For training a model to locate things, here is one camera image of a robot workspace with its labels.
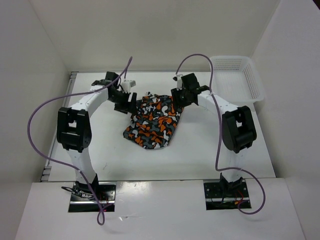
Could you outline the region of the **orange black camouflage shorts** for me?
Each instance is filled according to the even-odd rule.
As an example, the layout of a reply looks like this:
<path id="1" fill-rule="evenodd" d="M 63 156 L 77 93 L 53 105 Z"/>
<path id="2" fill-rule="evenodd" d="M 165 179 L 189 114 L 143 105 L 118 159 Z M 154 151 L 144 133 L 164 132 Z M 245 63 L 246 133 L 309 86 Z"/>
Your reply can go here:
<path id="1" fill-rule="evenodd" d="M 123 137 L 146 150 L 169 145 L 184 108 L 174 104 L 170 95 L 147 92 L 137 101 L 137 112 L 131 115 Z"/>

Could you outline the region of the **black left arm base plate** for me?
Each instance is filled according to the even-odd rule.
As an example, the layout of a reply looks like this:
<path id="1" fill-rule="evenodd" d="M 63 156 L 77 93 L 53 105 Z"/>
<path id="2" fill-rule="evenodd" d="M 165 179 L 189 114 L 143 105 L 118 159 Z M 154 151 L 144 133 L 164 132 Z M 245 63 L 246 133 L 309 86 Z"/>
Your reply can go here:
<path id="1" fill-rule="evenodd" d="M 100 211 L 96 199 L 90 191 L 76 190 L 76 184 L 72 187 L 61 187 L 70 192 L 69 213 L 98 213 Z M 116 183 L 99 182 L 96 196 L 103 208 L 104 213 L 115 211 Z"/>

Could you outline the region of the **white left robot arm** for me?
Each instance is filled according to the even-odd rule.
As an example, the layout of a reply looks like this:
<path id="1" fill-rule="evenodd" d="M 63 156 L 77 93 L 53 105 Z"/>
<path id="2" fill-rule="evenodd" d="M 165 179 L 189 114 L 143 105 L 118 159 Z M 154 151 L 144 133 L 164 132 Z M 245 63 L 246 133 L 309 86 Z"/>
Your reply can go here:
<path id="1" fill-rule="evenodd" d="M 104 79 L 95 80 L 80 100 L 70 107 L 61 107 L 57 114 L 56 138 L 68 153 L 75 169 L 73 192 L 89 200 L 100 194 L 98 175 L 89 153 L 92 141 L 90 117 L 106 101 L 114 103 L 114 110 L 127 114 L 137 112 L 137 93 L 131 93 L 136 86 L 134 80 L 120 81 L 115 72 L 107 72 Z"/>

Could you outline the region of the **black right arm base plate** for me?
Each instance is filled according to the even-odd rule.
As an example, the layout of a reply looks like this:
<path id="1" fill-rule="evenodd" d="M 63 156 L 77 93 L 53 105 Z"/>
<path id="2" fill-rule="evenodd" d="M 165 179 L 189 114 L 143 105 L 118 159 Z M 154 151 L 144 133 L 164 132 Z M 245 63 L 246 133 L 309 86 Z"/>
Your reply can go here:
<path id="1" fill-rule="evenodd" d="M 203 188 L 207 211 L 252 208 L 245 180 L 235 190 L 223 191 L 219 180 L 204 181 Z"/>

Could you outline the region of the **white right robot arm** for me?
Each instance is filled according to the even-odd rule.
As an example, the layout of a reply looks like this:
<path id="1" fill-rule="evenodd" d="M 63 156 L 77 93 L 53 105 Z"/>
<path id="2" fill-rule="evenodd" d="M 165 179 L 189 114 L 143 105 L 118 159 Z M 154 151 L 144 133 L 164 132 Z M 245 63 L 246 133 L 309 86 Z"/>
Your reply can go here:
<path id="1" fill-rule="evenodd" d="M 173 102 L 178 107 L 191 104 L 203 107 L 218 117 L 219 145 L 227 149 L 228 165 L 220 170 L 219 191 L 224 197 L 237 193 L 241 187 L 242 169 L 247 150 L 257 139 L 257 131 L 248 106 L 238 106 L 228 102 L 207 85 L 200 85 L 194 73 L 176 74 L 176 87 L 171 90 Z"/>

